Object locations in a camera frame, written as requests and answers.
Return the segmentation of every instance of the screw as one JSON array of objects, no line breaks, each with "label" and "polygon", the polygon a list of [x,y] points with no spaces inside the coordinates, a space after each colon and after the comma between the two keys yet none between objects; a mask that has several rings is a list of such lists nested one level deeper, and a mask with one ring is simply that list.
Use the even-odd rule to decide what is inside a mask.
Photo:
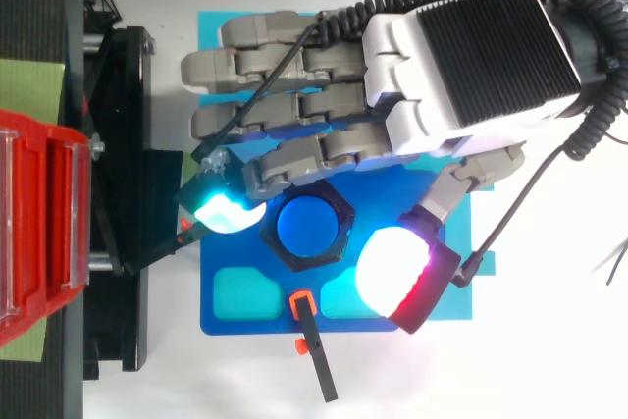
[{"label": "screw", "polygon": [[155,45],[155,38],[146,38],[144,40],[144,53],[149,56],[154,56],[157,52],[157,46]]},{"label": "screw", "polygon": [[229,164],[229,153],[224,147],[219,147],[200,161],[200,171],[212,171],[215,174],[223,174],[227,164]]},{"label": "screw", "polygon": [[89,141],[89,149],[91,150],[91,158],[97,161],[100,154],[105,152],[105,143],[100,140],[100,135],[95,132]]}]

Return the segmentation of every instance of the teal square pad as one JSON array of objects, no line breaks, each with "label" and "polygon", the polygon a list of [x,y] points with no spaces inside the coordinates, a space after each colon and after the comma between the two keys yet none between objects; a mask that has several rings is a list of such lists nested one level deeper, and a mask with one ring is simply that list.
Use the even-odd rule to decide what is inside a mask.
[{"label": "teal square pad", "polygon": [[[246,13],[199,12],[199,49],[220,47],[220,26]],[[249,92],[201,96],[201,106],[225,101],[245,101]],[[277,146],[264,139],[231,146],[244,161]],[[355,263],[361,248],[378,228],[394,225],[398,216],[416,203],[440,169],[451,162],[423,156],[407,165],[370,173],[346,173],[329,182],[353,206],[355,224],[344,258],[317,269],[291,272],[259,239],[259,225],[233,235],[210,235],[201,242],[201,328],[209,335],[275,334],[299,332],[288,305],[289,296],[310,289],[319,309],[321,332],[392,331],[396,326],[362,303],[355,288]],[[470,200],[451,215],[445,225],[445,244],[466,258],[471,253]],[[294,221],[297,228],[315,224]],[[479,275],[495,274],[493,254],[485,258]],[[431,320],[472,319],[472,285],[449,286]]]}]

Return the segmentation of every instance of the black cable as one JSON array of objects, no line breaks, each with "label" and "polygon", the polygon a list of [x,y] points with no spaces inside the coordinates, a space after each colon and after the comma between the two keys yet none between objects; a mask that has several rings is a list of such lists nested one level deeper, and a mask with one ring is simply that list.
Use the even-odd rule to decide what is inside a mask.
[{"label": "black cable", "polygon": [[618,137],[615,137],[615,136],[613,136],[612,134],[610,134],[608,131],[607,131],[607,132],[605,132],[605,133],[604,133],[604,135],[605,135],[608,139],[610,139],[610,140],[612,140],[612,141],[616,142],[617,144],[621,144],[622,146],[628,146],[628,141],[624,141],[623,139],[619,139]]},{"label": "black cable", "polygon": [[253,105],[255,105],[259,101],[259,99],[262,98],[262,96],[273,85],[273,83],[275,83],[275,80],[277,80],[277,78],[284,71],[284,69],[289,64],[289,62],[292,59],[294,59],[294,56],[296,56],[296,53],[298,53],[301,47],[303,47],[303,44],[305,44],[305,41],[307,41],[307,38],[310,37],[310,35],[314,31],[314,29],[316,29],[317,26],[318,26],[318,22],[313,23],[312,25],[308,26],[300,35],[300,37],[296,40],[296,42],[292,45],[292,47],[290,48],[286,56],[284,56],[284,59],[282,59],[282,61],[277,66],[277,68],[275,68],[275,70],[272,71],[268,75],[266,80],[264,80],[264,82],[259,86],[259,88],[255,90],[255,93],[253,93],[251,98],[249,98],[246,101],[246,103],[242,106],[242,108],[240,108],[237,111],[235,116],[231,118],[229,122],[221,128],[220,131],[218,131],[212,137],[207,138],[206,140],[203,140],[203,142],[201,142],[196,147],[196,149],[192,151],[191,156],[192,156],[192,159],[194,159],[194,161],[196,161],[197,163],[200,163],[203,157],[209,156],[212,153],[212,151],[214,151],[214,149],[216,149],[218,146],[220,146],[224,142],[225,137],[227,136],[227,134],[229,134],[229,131],[231,131],[242,120],[242,118],[244,118],[244,116],[249,112],[249,110],[253,108]]},{"label": "black cable", "polygon": [[619,255],[617,256],[617,260],[615,260],[615,265],[612,266],[612,270],[610,271],[610,276],[608,277],[608,280],[606,281],[607,286],[610,285],[610,283],[612,282],[612,279],[615,276],[615,272],[617,272],[617,267],[619,267],[619,262],[621,262],[621,259],[624,258],[624,254],[626,253],[627,250],[628,250],[628,240],[626,241],[626,243],[624,243],[624,246],[621,249],[621,252],[619,252]]},{"label": "black cable", "polygon": [[517,198],[514,200],[510,208],[508,208],[508,211],[506,211],[506,214],[503,215],[503,218],[501,218],[501,221],[497,223],[497,226],[495,227],[495,229],[489,234],[489,236],[484,241],[484,243],[480,246],[480,248],[473,253],[474,258],[481,259],[484,256],[484,254],[486,254],[487,250],[489,250],[489,247],[491,247],[493,242],[495,242],[497,237],[501,234],[503,229],[506,227],[506,225],[510,222],[514,214],[517,212],[517,210],[521,206],[521,203],[523,203],[523,200],[526,199],[526,196],[528,196],[528,193],[530,193],[530,190],[532,190],[532,188],[537,183],[537,181],[541,178],[543,173],[548,169],[550,164],[556,159],[556,157],[560,155],[560,153],[563,150],[564,149],[562,145],[558,146],[552,152],[552,154],[550,154],[546,158],[546,160],[543,161],[541,166],[539,166],[539,169],[537,169],[537,172],[535,172],[534,175],[528,180],[528,183],[526,183],[526,186],[523,187],[523,189],[519,193],[519,196],[517,196]]},{"label": "black cable", "polygon": [[364,0],[352,7],[323,17],[318,26],[319,41],[329,46],[359,38],[377,14],[404,14],[418,7],[442,0]]},{"label": "black cable", "polygon": [[[561,0],[544,0],[560,2]],[[628,13],[619,0],[566,0],[595,28],[619,67],[608,73],[591,111],[564,143],[569,158],[581,161],[598,145],[628,99]]]}]

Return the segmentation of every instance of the black bracket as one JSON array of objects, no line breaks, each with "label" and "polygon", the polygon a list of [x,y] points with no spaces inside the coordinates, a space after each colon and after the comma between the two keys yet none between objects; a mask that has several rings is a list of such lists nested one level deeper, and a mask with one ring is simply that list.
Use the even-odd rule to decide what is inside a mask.
[{"label": "black bracket", "polygon": [[294,314],[297,315],[297,319],[301,325],[301,331],[303,331],[305,336],[307,350],[312,356],[314,369],[316,370],[318,382],[323,392],[323,398],[325,402],[338,399],[334,378],[332,377],[330,365],[327,362],[327,356],[325,355],[321,335],[316,325],[316,320],[314,319],[310,299],[307,296],[298,297],[295,299],[294,305],[296,310]]}]

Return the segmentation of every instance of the cyan glowing light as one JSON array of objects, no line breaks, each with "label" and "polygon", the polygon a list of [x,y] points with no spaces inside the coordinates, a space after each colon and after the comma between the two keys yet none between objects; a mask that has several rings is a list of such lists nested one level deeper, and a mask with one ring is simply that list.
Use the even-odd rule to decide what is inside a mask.
[{"label": "cyan glowing light", "polygon": [[355,268],[357,291],[369,308],[389,317],[430,262],[430,247],[406,228],[382,228],[364,245]]},{"label": "cyan glowing light", "polygon": [[194,212],[203,225],[216,233],[237,233],[253,226],[266,213],[266,203],[252,210],[245,210],[239,203],[233,203],[226,195],[219,193]]}]

